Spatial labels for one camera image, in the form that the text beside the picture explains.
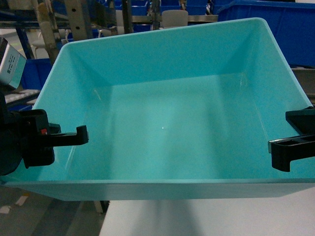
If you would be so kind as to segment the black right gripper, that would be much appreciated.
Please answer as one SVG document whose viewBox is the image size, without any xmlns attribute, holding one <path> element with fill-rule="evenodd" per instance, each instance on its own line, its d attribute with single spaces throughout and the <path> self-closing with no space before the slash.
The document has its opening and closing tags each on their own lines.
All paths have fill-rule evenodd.
<svg viewBox="0 0 315 236">
<path fill-rule="evenodd" d="M 315 108 L 287 111 L 286 121 L 300 135 L 268 142 L 271 165 L 282 172 L 290 172 L 291 161 L 315 156 Z"/>
</svg>

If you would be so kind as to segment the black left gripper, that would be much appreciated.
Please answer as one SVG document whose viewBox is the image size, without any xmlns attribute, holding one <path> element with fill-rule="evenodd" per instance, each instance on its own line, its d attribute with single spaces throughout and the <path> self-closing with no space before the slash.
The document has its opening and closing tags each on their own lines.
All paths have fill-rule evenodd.
<svg viewBox="0 0 315 236">
<path fill-rule="evenodd" d="M 80 146 L 89 142 L 85 125 L 76 132 L 60 133 L 58 124 L 48 121 L 45 110 L 9 111 L 4 94 L 0 94 L 0 174 L 14 172 L 24 160 L 26 168 L 45 166 L 54 162 L 52 147 Z M 39 139 L 49 137 L 49 145 L 41 146 Z"/>
</svg>

